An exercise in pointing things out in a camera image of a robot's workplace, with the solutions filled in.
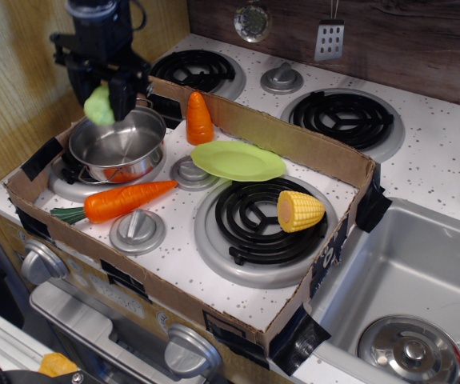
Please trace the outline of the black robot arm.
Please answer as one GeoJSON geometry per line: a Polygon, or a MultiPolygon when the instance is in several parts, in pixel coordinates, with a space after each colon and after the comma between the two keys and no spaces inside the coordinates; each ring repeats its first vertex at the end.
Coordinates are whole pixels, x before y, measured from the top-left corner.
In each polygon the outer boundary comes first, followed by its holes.
{"type": "Polygon", "coordinates": [[[142,30],[147,15],[140,1],[67,1],[73,34],[53,33],[54,61],[67,69],[81,105],[97,88],[108,87],[106,104],[113,120],[123,120],[139,94],[150,92],[147,60],[133,50],[134,33],[142,30]]]}

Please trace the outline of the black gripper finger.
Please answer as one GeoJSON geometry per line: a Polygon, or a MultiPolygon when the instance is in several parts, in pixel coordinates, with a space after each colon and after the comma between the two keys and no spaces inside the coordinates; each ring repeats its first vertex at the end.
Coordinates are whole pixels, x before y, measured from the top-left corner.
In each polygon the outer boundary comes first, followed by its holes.
{"type": "Polygon", "coordinates": [[[117,70],[109,80],[110,107],[116,122],[126,118],[136,105],[136,78],[129,72],[117,70]]]}
{"type": "Polygon", "coordinates": [[[94,90],[101,85],[101,79],[88,62],[69,60],[66,62],[66,68],[76,98],[83,106],[94,90]]]}

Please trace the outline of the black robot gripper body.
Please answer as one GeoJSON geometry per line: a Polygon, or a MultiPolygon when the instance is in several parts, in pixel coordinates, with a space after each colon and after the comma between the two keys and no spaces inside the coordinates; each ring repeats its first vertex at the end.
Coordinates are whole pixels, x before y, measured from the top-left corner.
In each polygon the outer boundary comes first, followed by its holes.
{"type": "Polygon", "coordinates": [[[96,71],[110,78],[116,70],[138,82],[148,80],[150,64],[133,51],[134,33],[147,24],[142,7],[67,7],[72,34],[53,33],[54,61],[64,67],[96,71]],[[132,11],[138,12],[136,19],[132,11]]]}

